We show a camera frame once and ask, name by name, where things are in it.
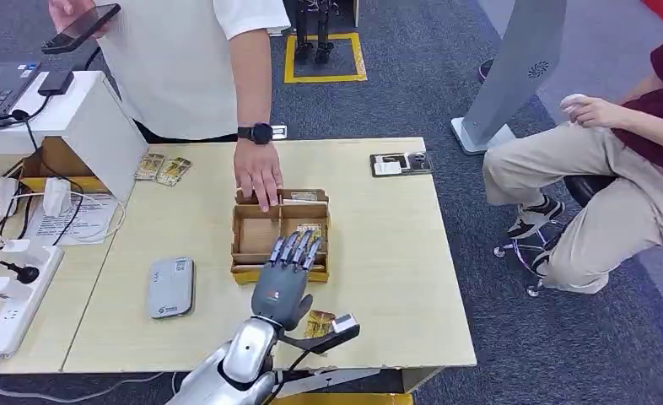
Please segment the seated person's hand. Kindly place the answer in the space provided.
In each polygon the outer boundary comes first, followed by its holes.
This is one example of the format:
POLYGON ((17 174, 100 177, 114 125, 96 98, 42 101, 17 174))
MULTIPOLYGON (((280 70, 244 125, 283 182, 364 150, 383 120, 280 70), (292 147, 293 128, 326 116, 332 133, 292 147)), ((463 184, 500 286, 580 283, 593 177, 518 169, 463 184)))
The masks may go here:
POLYGON ((561 110, 569 121, 582 127, 623 127, 632 112, 602 98, 584 94, 571 94, 560 102, 561 110))

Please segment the standing person's left hand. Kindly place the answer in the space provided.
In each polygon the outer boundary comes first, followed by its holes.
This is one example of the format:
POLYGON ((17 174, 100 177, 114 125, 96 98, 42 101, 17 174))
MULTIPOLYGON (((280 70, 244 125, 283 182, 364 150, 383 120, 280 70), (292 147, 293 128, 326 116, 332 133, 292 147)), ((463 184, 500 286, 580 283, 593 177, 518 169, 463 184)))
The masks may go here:
POLYGON ((278 205, 283 175, 273 143, 258 145, 240 138, 234 149, 234 176, 244 198, 255 196, 262 212, 278 205))

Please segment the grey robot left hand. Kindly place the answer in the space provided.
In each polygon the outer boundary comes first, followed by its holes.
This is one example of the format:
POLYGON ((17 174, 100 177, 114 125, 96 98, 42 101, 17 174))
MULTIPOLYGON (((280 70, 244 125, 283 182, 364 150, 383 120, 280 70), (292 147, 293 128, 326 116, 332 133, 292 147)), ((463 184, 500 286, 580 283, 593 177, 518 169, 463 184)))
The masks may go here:
POLYGON ((321 238, 314 239, 312 235, 313 231, 308 229, 277 239, 251 298, 255 316, 276 323, 286 331, 298 326, 313 302, 305 288, 321 238))

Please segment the standing person's right hand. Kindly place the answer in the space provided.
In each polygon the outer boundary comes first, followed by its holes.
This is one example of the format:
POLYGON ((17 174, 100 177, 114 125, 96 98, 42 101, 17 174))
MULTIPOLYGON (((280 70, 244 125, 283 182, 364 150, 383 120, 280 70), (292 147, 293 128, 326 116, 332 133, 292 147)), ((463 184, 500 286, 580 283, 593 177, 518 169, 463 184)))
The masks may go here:
POLYGON ((96 6, 94 0, 49 0, 48 10, 57 33, 96 6))

